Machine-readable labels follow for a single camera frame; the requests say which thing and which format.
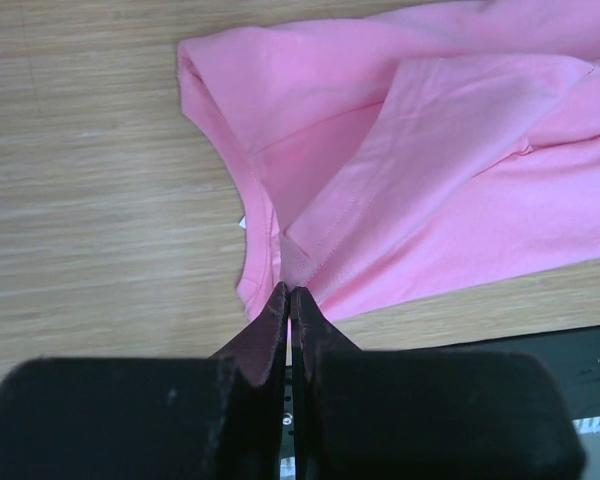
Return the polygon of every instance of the light wood grain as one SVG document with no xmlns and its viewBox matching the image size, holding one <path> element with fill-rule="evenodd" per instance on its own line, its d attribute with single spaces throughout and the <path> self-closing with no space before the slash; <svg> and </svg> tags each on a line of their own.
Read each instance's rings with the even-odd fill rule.
<svg viewBox="0 0 600 480">
<path fill-rule="evenodd" d="M 404 0 L 0 0 L 0 379 L 37 355 L 207 355 L 244 325 L 242 206 L 175 46 Z M 342 323 L 365 347 L 600 324 L 600 261 Z"/>
</svg>

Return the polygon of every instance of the wooden table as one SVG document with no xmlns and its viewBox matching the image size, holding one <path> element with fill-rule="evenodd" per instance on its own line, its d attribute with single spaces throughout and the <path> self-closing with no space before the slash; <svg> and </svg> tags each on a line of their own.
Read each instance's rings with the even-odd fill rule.
<svg viewBox="0 0 600 480">
<path fill-rule="evenodd" d="M 179 40 L 405 0 L 0 0 L 0 379 L 38 355 L 204 356 L 245 324 L 242 206 L 180 114 Z M 363 347 L 600 324 L 600 261 L 341 325 Z"/>
</svg>

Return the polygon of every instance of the garment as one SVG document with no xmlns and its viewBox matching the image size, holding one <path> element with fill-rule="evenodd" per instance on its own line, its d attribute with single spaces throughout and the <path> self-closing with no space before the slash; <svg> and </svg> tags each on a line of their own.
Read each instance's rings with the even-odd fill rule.
<svg viewBox="0 0 600 480">
<path fill-rule="evenodd" d="M 238 293 L 338 320 L 600 257 L 600 0 L 499 0 L 182 42 L 244 202 Z"/>
</svg>

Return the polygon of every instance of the pink cloth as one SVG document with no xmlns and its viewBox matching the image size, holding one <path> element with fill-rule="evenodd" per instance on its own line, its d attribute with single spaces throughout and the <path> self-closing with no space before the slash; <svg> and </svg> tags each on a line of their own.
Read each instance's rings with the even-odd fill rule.
<svg viewBox="0 0 600 480">
<path fill-rule="evenodd" d="M 331 320 L 600 257 L 600 0 L 500 0 L 182 42 L 182 108 L 247 217 L 238 293 Z"/>
</svg>

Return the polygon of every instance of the wooden surface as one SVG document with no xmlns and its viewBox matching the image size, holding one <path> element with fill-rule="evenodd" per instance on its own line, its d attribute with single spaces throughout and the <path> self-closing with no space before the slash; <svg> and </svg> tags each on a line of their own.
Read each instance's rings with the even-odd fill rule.
<svg viewBox="0 0 600 480">
<path fill-rule="evenodd" d="M 242 206 L 175 46 L 368 0 L 0 0 L 0 379 L 37 355 L 207 355 L 244 325 Z M 342 323 L 364 347 L 600 324 L 600 261 Z"/>
</svg>

